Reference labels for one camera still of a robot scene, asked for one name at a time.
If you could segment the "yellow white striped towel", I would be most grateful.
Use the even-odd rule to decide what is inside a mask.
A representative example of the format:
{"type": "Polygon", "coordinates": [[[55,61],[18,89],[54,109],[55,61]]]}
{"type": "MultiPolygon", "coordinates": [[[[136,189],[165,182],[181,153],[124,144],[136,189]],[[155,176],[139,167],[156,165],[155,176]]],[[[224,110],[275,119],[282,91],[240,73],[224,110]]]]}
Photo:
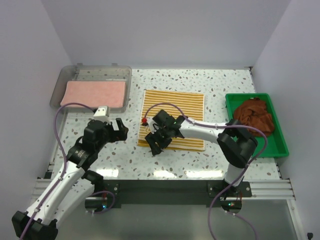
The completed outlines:
{"type": "MultiPolygon", "coordinates": [[[[141,118],[154,117],[160,110],[177,118],[183,112],[197,121],[204,120],[205,95],[193,92],[145,90],[141,108],[141,118]]],[[[205,142],[195,138],[174,138],[167,147],[169,150],[203,152],[205,142]]]]}

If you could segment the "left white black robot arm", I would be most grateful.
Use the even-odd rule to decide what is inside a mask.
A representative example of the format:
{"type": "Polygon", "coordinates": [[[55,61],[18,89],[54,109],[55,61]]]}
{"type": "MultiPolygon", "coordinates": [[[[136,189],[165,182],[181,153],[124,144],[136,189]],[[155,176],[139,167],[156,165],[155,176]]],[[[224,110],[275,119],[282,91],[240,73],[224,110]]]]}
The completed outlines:
{"type": "Polygon", "coordinates": [[[103,194],[103,176],[90,170],[100,151],[108,143],[126,141],[129,129],[121,118],[116,118],[118,129],[112,123],[91,120],[75,144],[63,153],[64,163],[40,197],[24,212],[17,211],[11,221],[16,236],[21,240],[54,240],[58,234],[59,209],[69,191],[79,180],[87,182],[86,195],[103,194]]]}

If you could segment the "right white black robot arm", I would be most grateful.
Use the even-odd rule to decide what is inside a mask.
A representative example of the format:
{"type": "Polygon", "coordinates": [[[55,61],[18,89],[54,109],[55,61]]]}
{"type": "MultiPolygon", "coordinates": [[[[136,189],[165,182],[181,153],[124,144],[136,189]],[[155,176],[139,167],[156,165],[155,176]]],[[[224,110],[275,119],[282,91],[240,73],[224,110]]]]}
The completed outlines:
{"type": "Polygon", "coordinates": [[[237,120],[227,123],[208,123],[180,115],[177,118],[160,110],[154,117],[143,117],[142,125],[149,127],[145,137],[152,155],[159,155],[173,139],[198,139],[217,144],[228,168],[224,174],[223,192],[235,196],[244,178],[244,169],[255,152],[258,142],[255,137],[237,120]]]}

